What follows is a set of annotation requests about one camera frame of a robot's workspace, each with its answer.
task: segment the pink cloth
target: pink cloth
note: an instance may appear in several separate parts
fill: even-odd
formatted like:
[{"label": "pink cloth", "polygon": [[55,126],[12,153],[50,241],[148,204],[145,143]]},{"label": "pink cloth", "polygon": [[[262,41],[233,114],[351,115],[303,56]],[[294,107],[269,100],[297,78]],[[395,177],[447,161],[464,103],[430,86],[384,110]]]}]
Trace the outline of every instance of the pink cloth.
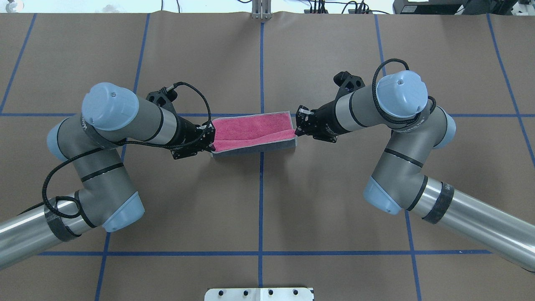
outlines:
[{"label": "pink cloth", "polygon": [[216,152],[295,138],[289,112],[223,117],[212,121],[216,128]]}]

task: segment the blue grid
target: blue grid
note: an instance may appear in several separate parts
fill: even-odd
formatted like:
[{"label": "blue grid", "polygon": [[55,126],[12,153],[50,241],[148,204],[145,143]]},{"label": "blue grid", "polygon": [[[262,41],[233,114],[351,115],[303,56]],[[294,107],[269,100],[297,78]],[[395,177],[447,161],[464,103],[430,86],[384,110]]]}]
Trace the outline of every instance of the blue grid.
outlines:
[{"label": "blue grid", "polygon": [[[28,28],[28,32],[26,34],[26,37],[24,39],[24,42],[22,44],[19,56],[17,58],[16,64],[13,68],[13,72],[11,74],[10,81],[7,85],[6,91],[4,93],[4,97],[2,99],[2,103],[0,104],[0,116],[2,117],[68,117],[73,116],[74,114],[70,113],[4,113],[3,109],[5,106],[5,103],[7,101],[7,97],[9,95],[9,91],[11,89],[11,85],[16,77],[16,72],[19,66],[19,63],[22,59],[22,56],[24,54],[24,50],[26,48],[26,44],[28,42],[28,39],[30,37],[30,34],[32,32],[32,28],[35,24],[37,14],[33,15],[32,21],[30,23],[30,26]],[[379,55],[381,62],[384,61],[383,57],[383,47],[381,43],[381,37],[380,37],[380,28],[379,28],[379,21],[377,16],[374,16],[375,19],[375,26],[376,26],[376,32],[377,32],[377,42],[378,42],[378,49],[379,49]],[[147,14],[146,18],[146,24],[144,28],[143,33],[143,40],[142,40],[142,46],[140,50],[140,57],[137,65],[137,71],[136,71],[136,77],[135,77],[135,83],[133,92],[135,93],[137,90],[137,85],[139,82],[139,76],[141,72],[141,65],[143,60],[143,52],[144,52],[144,46],[147,38],[147,30],[149,26],[149,20],[150,20],[150,14]],[[487,14],[487,21],[488,21],[488,27],[492,36],[494,48],[496,51],[496,56],[498,59],[498,63],[500,64],[504,80],[506,82],[507,88],[509,90],[509,94],[511,97],[511,101],[513,103],[513,106],[515,108],[515,114],[451,114],[452,117],[515,117],[518,119],[518,122],[520,124],[524,140],[526,142],[526,146],[528,148],[528,151],[531,156],[531,160],[533,165],[535,166],[535,157],[533,155],[533,150],[531,148],[531,144],[528,138],[528,135],[526,133],[522,118],[529,118],[529,117],[535,117],[535,114],[521,114],[518,105],[516,103],[513,90],[511,88],[505,67],[503,65],[500,52],[498,49],[498,45],[496,43],[496,38],[494,35],[494,30],[492,27],[492,22],[490,15]],[[264,23],[260,24],[260,106],[261,106],[261,113],[264,113]],[[386,70],[383,69],[383,75],[386,75]],[[179,114],[180,116],[184,117],[206,117],[207,114],[197,114],[197,113],[184,113]],[[233,117],[233,116],[245,116],[245,115],[251,115],[251,114],[212,114],[213,117]],[[126,154],[126,145],[123,147],[121,152],[121,159],[124,160]],[[171,256],[171,257],[199,257],[199,256],[255,256],[258,257],[258,286],[263,286],[263,280],[262,280],[262,259],[263,256],[373,256],[373,255],[410,255],[412,259],[412,267],[414,272],[414,279],[415,279],[415,288],[417,293],[417,299],[422,300],[421,290],[419,287],[419,279],[418,279],[418,269],[417,269],[417,262],[416,262],[416,255],[441,255],[441,254],[447,254],[447,255],[466,255],[466,254],[491,254],[488,250],[415,250],[414,249],[414,242],[412,240],[412,231],[410,226],[410,216],[408,215],[408,212],[405,211],[405,218],[406,218],[406,226],[407,226],[407,234],[409,239],[409,248],[410,250],[394,250],[394,251],[264,251],[263,250],[263,193],[264,193],[264,187],[263,187],[263,172],[264,172],[264,153],[260,153],[260,169],[259,169],[259,208],[258,208],[258,251],[210,251],[210,252],[203,252],[203,251],[194,251],[194,252],[113,252],[108,251],[109,243],[111,235],[108,232],[106,234],[105,242],[104,242],[104,249],[102,252],[86,252],[86,251],[46,251],[41,253],[41,256],[98,256],[102,257],[101,262],[101,269],[98,277],[97,282],[97,289],[95,292],[95,300],[99,300],[100,298],[100,292],[102,287],[102,282],[104,278],[104,271],[105,271],[105,265],[106,265],[106,258],[107,257],[122,257],[122,256],[130,256],[130,257],[142,257],[142,256]]]}]

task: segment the white bracket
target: white bracket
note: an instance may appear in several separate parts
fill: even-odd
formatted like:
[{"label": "white bracket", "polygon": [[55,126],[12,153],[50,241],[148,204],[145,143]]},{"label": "white bracket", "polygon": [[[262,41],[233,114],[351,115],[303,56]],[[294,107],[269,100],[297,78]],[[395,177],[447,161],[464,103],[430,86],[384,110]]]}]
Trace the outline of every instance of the white bracket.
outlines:
[{"label": "white bracket", "polygon": [[253,12],[251,16],[256,20],[271,19],[271,0],[253,0]]},{"label": "white bracket", "polygon": [[209,289],[204,301],[314,301],[313,288]]}]

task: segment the blue cap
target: blue cap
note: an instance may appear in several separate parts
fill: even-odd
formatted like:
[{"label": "blue cap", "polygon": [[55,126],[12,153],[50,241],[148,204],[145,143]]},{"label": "blue cap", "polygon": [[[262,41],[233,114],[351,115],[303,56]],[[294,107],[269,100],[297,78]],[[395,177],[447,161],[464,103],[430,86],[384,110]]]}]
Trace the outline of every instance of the blue cap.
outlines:
[{"label": "blue cap", "polygon": [[372,177],[370,177],[363,194],[368,203],[386,213],[396,215],[401,210],[401,207],[398,205],[398,203],[396,203],[381,187],[381,185],[379,185],[379,183],[377,183]]},{"label": "blue cap", "polygon": [[453,136],[455,136],[455,131],[457,130],[457,125],[455,124],[455,121],[453,120],[453,118],[448,113],[446,113],[446,111],[444,111],[443,108],[441,107],[438,107],[438,108],[440,108],[442,112],[444,112],[444,115],[446,115],[447,125],[446,125],[446,133],[444,134],[444,138],[442,138],[442,141],[438,143],[437,145],[435,145],[433,149],[445,147],[448,143],[450,143],[453,140]]},{"label": "blue cap", "polygon": [[102,227],[106,229],[106,232],[115,232],[140,219],[143,213],[145,213],[145,208],[136,191],[102,224]]},{"label": "blue cap", "polygon": [[92,126],[103,131],[115,131],[134,120],[139,100],[134,92],[109,82],[91,88],[82,102],[82,116]]},{"label": "blue cap", "polygon": [[377,101],[391,116],[412,117],[427,105],[427,87],[414,71],[390,74],[377,83]]},{"label": "blue cap", "polygon": [[62,153],[62,151],[59,150],[59,144],[58,144],[59,127],[63,124],[63,121],[61,121],[60,123],[56,124],[56,126],[54,126],[52,128],[52,130],[50,130],[50,132],[48,132],[48,135],[47,135],[47,146],[48,146],[48,150],[52,153],[52,155],[56,156],[56,158],[58,158],[61,161],[65,162],[65,161],[67,161],[67,158]]}]

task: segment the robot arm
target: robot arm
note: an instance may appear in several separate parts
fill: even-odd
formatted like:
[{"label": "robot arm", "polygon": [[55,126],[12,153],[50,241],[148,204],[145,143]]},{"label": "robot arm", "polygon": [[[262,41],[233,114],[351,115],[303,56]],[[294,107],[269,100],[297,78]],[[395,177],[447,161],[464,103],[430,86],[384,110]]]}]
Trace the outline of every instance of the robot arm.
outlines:
[{"label": "robot arm", "polygon": [[[215,129],[210,111],[202,126],[177,116],[171,102],[180,85],[198,92],[181,82],[149,93],[146,100],[110,83],[91,89],[83,100],[82,113],[60,122],[47,137],[50,151],[63,161],[45,181],[43,200],[48,203],[0,224],[0,269],[99,225],[114,232],[141,218],[143,204],[117,147],[127,143],[163,147],[170,149],[175,159],[213,151]],[[127,142],[126,138],[137,141]],[[51,175],[70,162],[83,189],[49,199],[46,190]]]},{"label": "robot arm", "polygon": [[[405,71],[375,79],[389,62]],[[471,238],[503,258],[535,272],[535,226],[477,200],[453,186],[421,174],[432,149],[448,144],[455,122],[432,97],[405,62],[385,61],[372,86],[340,72],[334,101],[317,110],[299,106],[296,134],[336,142],[337,136],[377,124],[392,135],[364,191],[367,202],[390,214],[406,209],[432,224]]]}]

